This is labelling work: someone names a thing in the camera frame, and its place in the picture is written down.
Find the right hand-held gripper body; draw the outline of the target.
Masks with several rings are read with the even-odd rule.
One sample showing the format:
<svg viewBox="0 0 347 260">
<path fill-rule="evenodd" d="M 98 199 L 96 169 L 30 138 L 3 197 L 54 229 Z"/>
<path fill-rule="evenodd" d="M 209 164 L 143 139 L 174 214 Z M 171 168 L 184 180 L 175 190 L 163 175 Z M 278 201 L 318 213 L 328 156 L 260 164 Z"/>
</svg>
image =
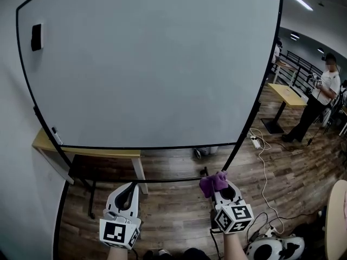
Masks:
<svg viewBox="0 0 347 260">
<path fill-rule="evenodd" d="M 245 202 L 240 204 L 229 203 L 227 205 L 217 204 L 215 209 L 217 213 L 214 222 L 225 234 L 243 232 L 254 220 L 251 205 Z"/>
</svg>

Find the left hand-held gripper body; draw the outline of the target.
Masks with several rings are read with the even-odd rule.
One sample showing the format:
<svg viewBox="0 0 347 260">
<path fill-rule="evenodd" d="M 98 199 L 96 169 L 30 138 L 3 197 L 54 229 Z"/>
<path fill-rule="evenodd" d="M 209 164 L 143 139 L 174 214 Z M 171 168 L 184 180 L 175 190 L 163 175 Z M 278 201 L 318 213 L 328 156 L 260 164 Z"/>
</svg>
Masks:
<svg viewBox="0 0 347 260">
<path fill-rule="evenodd" d="M 142 221 L 106 210 L 100 219 L 99 239 L 108 246 L 132 250 L 140 234 Z"/>
</svg>

